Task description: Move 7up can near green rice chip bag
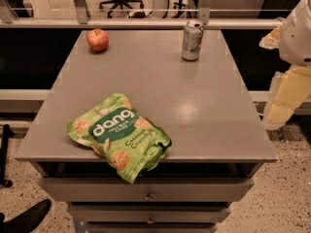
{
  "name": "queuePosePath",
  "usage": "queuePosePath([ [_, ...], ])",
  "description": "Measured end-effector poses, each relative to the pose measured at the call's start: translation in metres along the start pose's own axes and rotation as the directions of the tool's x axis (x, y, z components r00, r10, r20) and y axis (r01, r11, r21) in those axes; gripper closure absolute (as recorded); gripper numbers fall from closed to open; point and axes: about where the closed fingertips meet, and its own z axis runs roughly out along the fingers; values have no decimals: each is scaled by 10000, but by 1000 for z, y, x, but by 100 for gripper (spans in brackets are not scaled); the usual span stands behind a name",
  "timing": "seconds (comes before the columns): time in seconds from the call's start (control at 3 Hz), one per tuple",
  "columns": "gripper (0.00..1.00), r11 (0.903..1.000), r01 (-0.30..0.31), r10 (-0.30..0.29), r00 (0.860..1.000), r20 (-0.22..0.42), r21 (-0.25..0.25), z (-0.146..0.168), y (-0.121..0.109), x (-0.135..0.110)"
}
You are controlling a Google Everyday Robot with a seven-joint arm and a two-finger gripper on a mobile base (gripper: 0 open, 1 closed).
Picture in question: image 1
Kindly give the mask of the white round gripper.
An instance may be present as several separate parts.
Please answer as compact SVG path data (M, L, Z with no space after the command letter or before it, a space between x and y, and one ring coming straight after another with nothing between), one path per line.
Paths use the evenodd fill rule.
M259 46L274 50L291 64L285 73L272 78L262 123L266 130L284 126L294 111L311 95L311 9L310 0L300 0L283 25L264 36Z

